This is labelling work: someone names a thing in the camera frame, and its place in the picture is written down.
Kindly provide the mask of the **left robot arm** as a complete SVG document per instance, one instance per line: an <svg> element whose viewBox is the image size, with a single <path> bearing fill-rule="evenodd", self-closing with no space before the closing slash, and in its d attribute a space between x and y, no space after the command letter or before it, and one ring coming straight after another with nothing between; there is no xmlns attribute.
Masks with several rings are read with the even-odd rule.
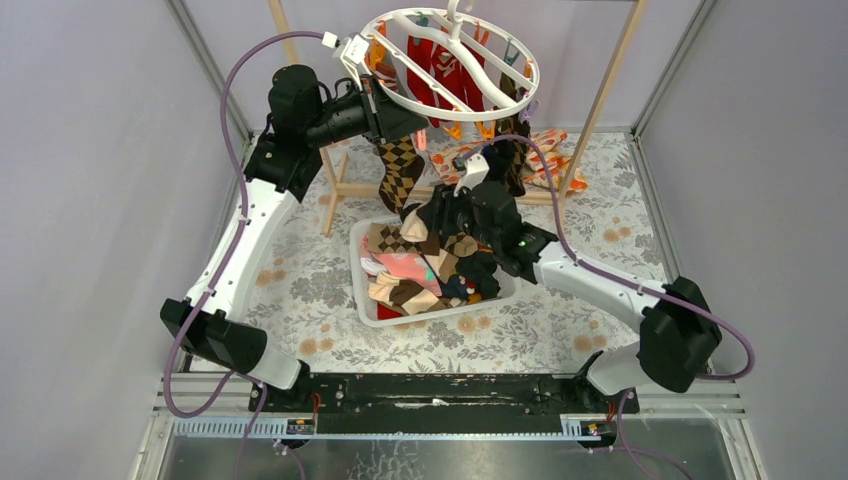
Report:
<svg viewBox="0 0 848 480"><path fill-rule="evenodd" d="M160 318L181 349L272 386L288 411L309 401L302 364L246 322L247 303L272 242L323 166L321 149L356 136L382 145L423 129L426 119L396 103L371 74L344 79L332 97L314 70L290 65L272 77L269 114L240 177L240 199L212 258L184 299Z"/></svg>

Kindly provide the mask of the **brown yellow argyle sock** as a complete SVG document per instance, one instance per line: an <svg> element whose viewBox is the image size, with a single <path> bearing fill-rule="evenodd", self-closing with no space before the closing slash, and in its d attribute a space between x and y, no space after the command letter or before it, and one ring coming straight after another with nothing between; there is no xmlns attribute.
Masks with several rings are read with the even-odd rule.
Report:
<svg viewBox="0 0 848 480"><path fill-rule="evenodd" d="M384 167L379 198L389 211L400 213L424 171L425 160L410 137L378 145L377 154Z"/></svg>

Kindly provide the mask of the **brown beige striped sock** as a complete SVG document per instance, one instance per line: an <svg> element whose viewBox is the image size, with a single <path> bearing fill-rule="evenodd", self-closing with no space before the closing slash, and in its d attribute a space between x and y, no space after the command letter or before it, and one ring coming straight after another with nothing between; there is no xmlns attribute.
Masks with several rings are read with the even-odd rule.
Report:
<svg viewBox="0 0 848 480"><path fill-rule="evenodd" d="M402 237L419 245L420 252L436 274L442 295L426 290L414 281L401 279L387 273L366 248L367 233L361 245L360 266L368 277L368 296L378 304L378 318L392 319L414 316L466 306L481 301L474 284L457 273L460 258L477 251L477 244L465 237L450 237L446 246L440 236L431 233L416 212L410 213L400 227Z"/></svg>

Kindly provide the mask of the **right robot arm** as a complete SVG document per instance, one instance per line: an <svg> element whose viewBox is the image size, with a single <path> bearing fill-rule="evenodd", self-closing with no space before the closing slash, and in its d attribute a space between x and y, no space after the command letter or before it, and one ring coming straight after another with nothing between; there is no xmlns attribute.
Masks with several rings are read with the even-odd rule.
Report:
<svg viewBox="0 0 848 480"><path fill-rule="evenodd" d="M496 182L439 186L415 213L442 239L469 236L505 273L571 294L637 333L635 343L596 353L581 367L573 396L583 410L597 412L613 395L642 385L687 392L722 340L694 282L641 279L567 251L555 233L524 221L513 196Z"/></svg>

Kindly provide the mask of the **white round sock hanger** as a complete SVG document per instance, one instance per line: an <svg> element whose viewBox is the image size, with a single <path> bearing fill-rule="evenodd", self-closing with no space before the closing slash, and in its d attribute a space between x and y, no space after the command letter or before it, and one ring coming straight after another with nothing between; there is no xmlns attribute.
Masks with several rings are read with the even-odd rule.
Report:
<svg viewBox="0 0 848 480"><path fill-rule="evenodd" d="M395 9L359 32L358 68L396 104L433 120L490 122L533 104L540 69L503 28L471 15L470 1L444 9Z"/></svg>

